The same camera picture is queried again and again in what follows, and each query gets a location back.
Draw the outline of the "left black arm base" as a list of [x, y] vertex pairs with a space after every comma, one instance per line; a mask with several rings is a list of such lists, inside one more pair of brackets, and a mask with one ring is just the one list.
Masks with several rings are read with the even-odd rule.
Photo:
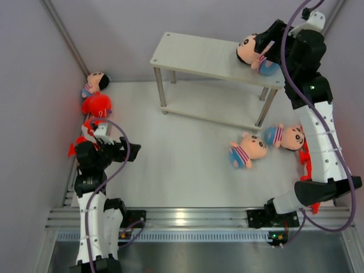
[[121, 228], [125, 229], [129, 225], [138, 222], [138, 221], [145, 221], [147, 216], [147, 212], [145, 210], [128, 210], [123, 215], [123, 221], [121, 223]]

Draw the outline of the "pink doll striped shirt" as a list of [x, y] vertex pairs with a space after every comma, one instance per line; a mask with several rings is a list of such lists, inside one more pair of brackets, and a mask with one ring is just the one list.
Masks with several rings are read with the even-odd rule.
[[277, 63], [269, 61], [265, 53], [274, 45], [274, 42], [270, 42], [262, 53], [257, 53], [254, 51], [256, 36], [257, 34], [251, 34], [239, 43], [236, 49], [237, 59], [264, 76], [272, 76], [280, 69], [280, 66]]

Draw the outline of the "red shark plush round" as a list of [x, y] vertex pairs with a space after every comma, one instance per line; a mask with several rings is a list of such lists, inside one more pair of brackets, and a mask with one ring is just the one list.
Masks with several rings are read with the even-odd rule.
[[113, 111], [111, 99], [105, 94], [92, 95], [82, 103], [81, 111], [86, 115], [107, 118]]

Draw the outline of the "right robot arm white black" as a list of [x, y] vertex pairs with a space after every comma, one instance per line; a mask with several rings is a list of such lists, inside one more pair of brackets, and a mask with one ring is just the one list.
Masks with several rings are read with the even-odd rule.
[[311, 157], [311, 178], [297, 181], [292, 191], [268, 200], [264, 206], [274, 220], [314, 203], [330, 201], [362, 187], [346, 165], [333, 121], [333, 96], [328, 80], [319, 67], [326, 52], [321, 33], [293, 28], [276, 20], [255, 38], [255, 51], [280, 65], [285, 93], [299, 117]]

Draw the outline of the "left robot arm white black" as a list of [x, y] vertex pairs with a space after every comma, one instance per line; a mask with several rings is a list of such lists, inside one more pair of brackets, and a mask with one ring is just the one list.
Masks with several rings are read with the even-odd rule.
[[121, 272], [119, 229], [127, 209], [120, 198], [106, 196], [106, 168], [113, 162], [133, 162], [140, 150], [121, 137], [106, 144], [85, 140], [71, 149], [78, 161], [75, 192], [80, 211], [80, 239], [76, 264], [70, 272]]

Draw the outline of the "pink doll blue pants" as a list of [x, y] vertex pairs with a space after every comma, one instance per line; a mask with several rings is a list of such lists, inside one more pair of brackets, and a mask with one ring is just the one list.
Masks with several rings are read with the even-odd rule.
[[253, 160], [262, 159], [267, 155], [264, 141], [257, 135], [244, 132], [239, 143], [229, 143], [229, 160], [234, 168], [253, 167]]

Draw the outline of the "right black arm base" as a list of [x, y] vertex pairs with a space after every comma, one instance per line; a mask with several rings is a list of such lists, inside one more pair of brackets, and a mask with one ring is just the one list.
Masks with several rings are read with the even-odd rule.
[[300, 226], [296, 212], [276, 214], [264, 209], [250, 209], [247, 211], [248, 226], [250, 228], [298, 228]]

